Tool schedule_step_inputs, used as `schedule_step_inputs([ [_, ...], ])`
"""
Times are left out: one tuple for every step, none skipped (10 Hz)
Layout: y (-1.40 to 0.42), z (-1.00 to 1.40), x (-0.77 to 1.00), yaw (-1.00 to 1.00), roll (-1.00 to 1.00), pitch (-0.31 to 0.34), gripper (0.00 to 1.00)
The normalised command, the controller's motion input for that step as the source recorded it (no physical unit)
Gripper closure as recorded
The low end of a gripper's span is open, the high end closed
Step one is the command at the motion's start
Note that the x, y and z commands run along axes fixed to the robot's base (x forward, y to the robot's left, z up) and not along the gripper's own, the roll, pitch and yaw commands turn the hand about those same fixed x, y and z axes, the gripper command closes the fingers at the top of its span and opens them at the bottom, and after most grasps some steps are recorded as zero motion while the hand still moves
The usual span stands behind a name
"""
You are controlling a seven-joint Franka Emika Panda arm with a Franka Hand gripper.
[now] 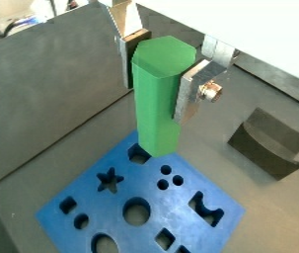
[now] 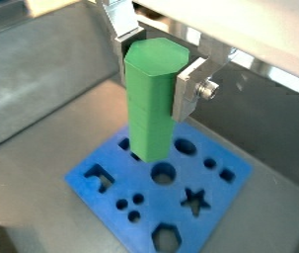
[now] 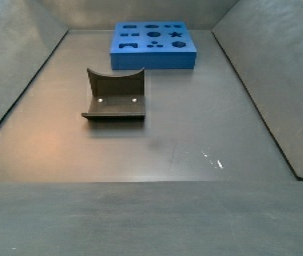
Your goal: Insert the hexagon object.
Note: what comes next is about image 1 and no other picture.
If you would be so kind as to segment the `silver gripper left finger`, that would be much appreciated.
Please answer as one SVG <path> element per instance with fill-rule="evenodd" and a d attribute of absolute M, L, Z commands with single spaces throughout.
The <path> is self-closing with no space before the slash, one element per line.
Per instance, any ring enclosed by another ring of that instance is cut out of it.
<path fill-rule="evenodd" d="M 110 0 L 106 11 L 116 30 L 124 85 L 128 89 L 132 89 L 132 56 L 138 43 L 150 38 L 150 31 L 142 27 L 137 5 L 133 0 Z"/>

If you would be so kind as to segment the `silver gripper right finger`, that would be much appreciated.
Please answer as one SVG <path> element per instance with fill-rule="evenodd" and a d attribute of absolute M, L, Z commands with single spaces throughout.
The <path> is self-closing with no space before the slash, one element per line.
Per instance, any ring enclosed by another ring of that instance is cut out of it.
<path fill-rule="evenodd" d="M 202 100 L 213 103 L 223 94 L 214 78 L 235 62 L 239 51 L 224 42 L 205 35 L 201 44 L 202 58 L 182 72 L 172 119 L 181 125 L 194 115 Z"/>

